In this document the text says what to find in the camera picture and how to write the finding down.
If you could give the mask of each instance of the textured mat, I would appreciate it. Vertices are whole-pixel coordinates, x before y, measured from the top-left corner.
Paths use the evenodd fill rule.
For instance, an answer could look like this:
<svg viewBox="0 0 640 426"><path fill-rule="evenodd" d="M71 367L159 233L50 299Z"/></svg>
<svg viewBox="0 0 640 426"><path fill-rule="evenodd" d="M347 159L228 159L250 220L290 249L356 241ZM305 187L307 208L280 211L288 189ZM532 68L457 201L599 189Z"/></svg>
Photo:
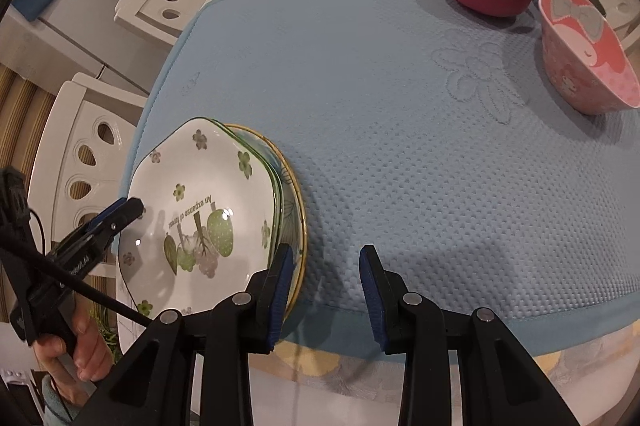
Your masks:
<svg viewBox="0 0 640 426"><path fill-rule="evenodd" d="M185 30L134 165L192 117L267 135L302 183L291 338L371 350L358 251L443 308L485 305L536 354L640 317L638 114L584 117L546 79L538 13L453 0L216 0Z"/></svg>

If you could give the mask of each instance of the plate stack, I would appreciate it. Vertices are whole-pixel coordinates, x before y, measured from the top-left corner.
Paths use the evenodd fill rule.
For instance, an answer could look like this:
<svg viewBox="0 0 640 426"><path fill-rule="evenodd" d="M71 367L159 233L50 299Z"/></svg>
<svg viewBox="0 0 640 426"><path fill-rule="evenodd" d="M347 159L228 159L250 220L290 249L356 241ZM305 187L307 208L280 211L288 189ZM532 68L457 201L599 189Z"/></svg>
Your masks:
<svg viewBox="0 0 640 426"><path fill-rule="evenodd" d="M296 177L269 139L192 119L140 162L129 197L145 209L121 233L118 265L140 313L210 310L267 269L281 243L296 263L289 313L304 275L306 217Z"/></svg>

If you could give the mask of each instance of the embossed flower pattern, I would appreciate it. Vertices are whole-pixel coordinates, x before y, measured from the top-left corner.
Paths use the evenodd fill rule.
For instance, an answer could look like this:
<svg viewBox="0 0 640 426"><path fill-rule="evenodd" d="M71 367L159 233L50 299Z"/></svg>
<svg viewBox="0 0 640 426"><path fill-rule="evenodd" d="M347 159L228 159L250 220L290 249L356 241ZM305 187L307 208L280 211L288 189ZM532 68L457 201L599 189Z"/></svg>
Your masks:
<svg viewBox="0 0 640 426"><path fill-rule="evenodd" d="M433 60L449 72L447 92L457 101L478 103L501 124L511 122L511 111L525 102L504 71L500 45L479 43L466 32L452 28L446 43L433 52Z"/></svg>

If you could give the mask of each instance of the small green object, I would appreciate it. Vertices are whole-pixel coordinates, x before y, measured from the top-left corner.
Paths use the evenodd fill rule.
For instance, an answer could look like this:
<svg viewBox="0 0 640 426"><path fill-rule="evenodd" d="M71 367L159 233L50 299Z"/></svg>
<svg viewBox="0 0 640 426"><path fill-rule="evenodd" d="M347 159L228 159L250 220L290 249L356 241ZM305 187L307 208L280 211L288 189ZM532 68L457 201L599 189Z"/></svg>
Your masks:
<svg viewBox="0 0 640 426"><path fill-rule="evenodd" d="M164 257L167 262L169 262L171 270L174 271L174 274L178 274L178 249L175 247L175 240L170 234L167 234L164 238L162 248L164 249Z"/></svg>
<svg viewBox="0 0 640 426"><path fill-rule="evenodd" d="M249 180L249 177L254 172L251 168L251 164L249 164L250 158L249 153L241 151L238 152L238 167L240 168L240 171L244 173L247 180Z"/></svg>
<svg viewBox="0 0 640 426"><path fill-rule="evenodd" d="M138 312L140 314L142 314L143 316L149 317L149 314L151 313L151 310L153 310L154 306L149 303L147 300L142 300L141 303L138 303L136 305L136 308L138 309Z"/></svg>
<svg viewBox="0 0 640 426"><path fill-rule="evenodd" d="M196 258L191 251L185 251L178 246L176 262L183 271L193 272L193 266L196 265Z"/></svg>
<svg viewBox="0 0 640 426"><path fill-rule="evenodd" d="M229 211L226 209L213 211L207 218L207 231L213 247L220 256L228 257L234 248L234 228Z"/></svg>
<svg viewBox="0 0 640 426"><path fill-rule="evenodd" d="M184 198L184 184L175 184L174 197L176 202Z"/></svg>
<svg viewBox="0 0 640 426"><path fill-rule="evenodd" d="M267 249L269 247L269 237L271 236L271 229L267 225L267 221L264 221L262 225L262 247L263 249Z"/></svg>

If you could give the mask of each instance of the black cable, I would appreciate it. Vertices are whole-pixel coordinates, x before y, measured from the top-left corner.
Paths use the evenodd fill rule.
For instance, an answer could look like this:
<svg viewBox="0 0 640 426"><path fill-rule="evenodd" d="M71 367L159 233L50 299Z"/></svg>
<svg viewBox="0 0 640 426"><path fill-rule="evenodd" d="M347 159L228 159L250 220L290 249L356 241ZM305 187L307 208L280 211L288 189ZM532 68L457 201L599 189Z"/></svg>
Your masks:
<svg viewBox="0 0 640 426"><path fill-rule="evenodd" d="M36 249L25 245L21 240L18 240L11 234L0 231L0 243L5 251L21 258L33 266L33 268L36 268L47 276L51 276L54 280L59 281L63 285L67 285L78 294L81 294L91 301L95 301L98 305L102 305L103 307L114 311L116 314L126 317L143 327L148 327L151 323L151 319L148 317L143 316L138 311L127 307L124 303L120 303L106 294L101 293L97 289L94 289L90 285L87 285L82 280L76 278L73 274L65 271L62 267L59 267L49 261L46 256L41 255Z"/></svg>
<svg viewBox="0 0 640 426"><path fill-rule="evenodd" d="M56 380L53 379L53 376L51 376L51 375L49 377L51 378L51 385L53 386L53 389L56 391L56 395L60 399L60 402L62 403L62 407L66 411L66 415L69 417L69 422L73 422L74 418L71 417L71 412L69 411L69 408L66 407L66 402L62 398L62 395L60 394L60 389L58 388L58 384L56 383Z"/></svg>
<svg viewBox="0 0 640 426"><path fill-rule="evenodd" d="M36 220L38 221L38 227L40 228L40 241L42 243L42 253L45 254L47 250L44 248L44 227L42 226L42 221L40 220L38 213L36 213L33 209L29 208L29 211L33 216L36 217Z"/></svg>

